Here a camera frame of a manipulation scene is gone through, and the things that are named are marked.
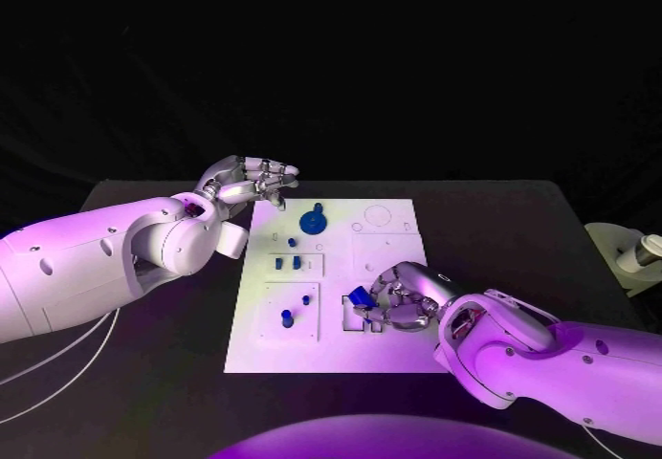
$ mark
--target dark table surface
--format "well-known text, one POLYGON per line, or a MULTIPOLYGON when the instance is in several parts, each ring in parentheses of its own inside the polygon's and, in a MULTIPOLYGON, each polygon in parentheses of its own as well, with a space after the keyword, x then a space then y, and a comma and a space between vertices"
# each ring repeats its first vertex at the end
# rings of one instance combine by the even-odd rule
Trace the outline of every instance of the dark table surface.
MULTIPOLYGON (((82 210, 171 196, 193 185, 105 181, 82 210)), ((494 288, 565 320, 644 330, 552 183, 301 182, 285 193, 292 198, 411 198, 427 263, 467 290, 494 288)), ((251 215, 252 206, 233 222, 248 228, 251 215)), ((206 457, 275 427, 359 413, 455 419, 581 457, 608 457, 581 427, 542 404, 519 399, 494 410, 450 374, 223 374, 241 268, 242 259, 216 254, 196 275, 121 309, 106 348, 79 380, 0 425, 3 458, 206 457)), ((92 323, 3 344, 0 379, 69 344, 92 323)), ((99 328, 53 363, 1 387, 0 419, 73 377, 108 324, 99 328)), ((597 435, 624 457, 662 455, 662 448, 601 431, 597 435)))

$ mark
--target white board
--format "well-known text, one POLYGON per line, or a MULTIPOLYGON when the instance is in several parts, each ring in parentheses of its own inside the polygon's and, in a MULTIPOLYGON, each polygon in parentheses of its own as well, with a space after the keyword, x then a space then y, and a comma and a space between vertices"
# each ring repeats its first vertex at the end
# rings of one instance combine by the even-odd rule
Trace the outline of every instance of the white board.
POLYGON ((369 288, 399 261, 425 264, 411 200, 288 199, 284 212, 255 203, 225 372, 442 373, 431 356, 435 323, 419 333, 403 333, 366 324, 352 313, 346 295, 359 285, 369 288), (308 235, 300 217, 316 203, 327 228, 308 235), (295 255, 298 270, 291 267, 295 255), (303 306, 300 298, 313 288, 317 294, 303 306), (284 309, 292 311, 291 328, 282 327, 284 309))

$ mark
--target robotic arm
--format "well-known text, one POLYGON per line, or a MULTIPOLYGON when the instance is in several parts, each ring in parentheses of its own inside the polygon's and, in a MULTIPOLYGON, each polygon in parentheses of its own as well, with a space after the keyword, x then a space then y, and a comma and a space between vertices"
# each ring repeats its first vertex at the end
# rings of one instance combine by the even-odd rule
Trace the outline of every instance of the robotic arm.
POLYGON ((230 156, 193 192, 99 208, 0 240, 0 342, 85 323, 196 273, 215 251, 238 258, 248 232, 226 220, 248 201, 284 209, 295 167, 230 156))
POLYGON ((466 295, 418 263, 388 269, 363 298, 354 313, 398 330, 438 321, 432 357, 481 403, 532 398, 577 424, 662 446, 660 336, 561 322, 496 290, 466 295))

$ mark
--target black curtain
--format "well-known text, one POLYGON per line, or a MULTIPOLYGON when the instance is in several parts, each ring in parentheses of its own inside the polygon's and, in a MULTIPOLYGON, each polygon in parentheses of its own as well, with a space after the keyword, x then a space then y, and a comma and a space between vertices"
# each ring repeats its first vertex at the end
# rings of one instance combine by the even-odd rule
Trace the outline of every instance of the black curtain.
POLYGON ((230 154, 303 180, 552 180, 582 221, 662 231, 653 15, 340 16, 10 33, 0 233, 230 154))

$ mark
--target cable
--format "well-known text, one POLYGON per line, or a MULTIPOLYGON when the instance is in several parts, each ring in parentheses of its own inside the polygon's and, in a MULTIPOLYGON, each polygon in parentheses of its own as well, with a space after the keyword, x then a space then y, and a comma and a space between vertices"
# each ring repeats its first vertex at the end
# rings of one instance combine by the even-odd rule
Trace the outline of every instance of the cable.
POLYGON ((597 439, 597 437, 592 435, 592 432, 585 428, 585 426, 582 426, 582 429, 585 430, 585 432, 588 432, 588 435, 592 437, 592 440, 597 442, 597 444, 604 448, 605 452, 608 452, 613 457, 617 457, 617 459, 623 459, 608 448, 607 446, 604 445, 604 443, 597 439))
POLYGON ((47 359, 41 360, 36 365, 31 365, 27 369, 20 371, 20 373, 16 373, 13 376, 5 378, 3 381, 0 381, 0 385, 5 384, 8 381, 13 381, 16 378, 20 378, 23 375, 26 375, 30 371, 36 370, 41 365, 46 365, 52 360, 54 360, 72 347, 89 336, 89 334, 96 330, 99 325, 104 323, 104 320, 108 318, 111 313, 106 313, 93 327, 89 329, 89 331, 56 353, 53 354, 47 359))
POLYGON ((111 332, 112 332, 112 328, 114 328, 114 323, 116 322, 116 316, 119 315, 119 309, 116 308, 114 310, 114 318, 112 318, 112 323, 109 324, 109 329, 108 329, 108 332, 106 332, 106 337, 104 338, 104 342, 101 343, 101 346, 99 348, 96 349, 96 353, 93 354, 92 358, 89 359, 89 362, 86 363, 86 365, 82 367, 82 369, 79 370, 78 374, 72 377, 72 379, 69 380, 69 382, 37 403, 37 404, 33 404, 26 410, 20 411, 14 416, 11 416, 10 418, 7 419, 3 419, 0 421, 0 424, 4 424, 7 423, 11 419, 16 419, 18 416, 21 416, 24 413, 29 413, 34 408, 37 408, 39 406, 41 406, 67 387, 69 385, 72 385, 73 381, 79 378, 79 375, 85 372, 86 368, 89 367, 89 365, 92 364, 92 361, 95 361, 96 357, 99 356, 101 354, 101 350, 104 349, 104 346, 106 345, 106 342, 108 342, 108 338, 111 337, 111 332))

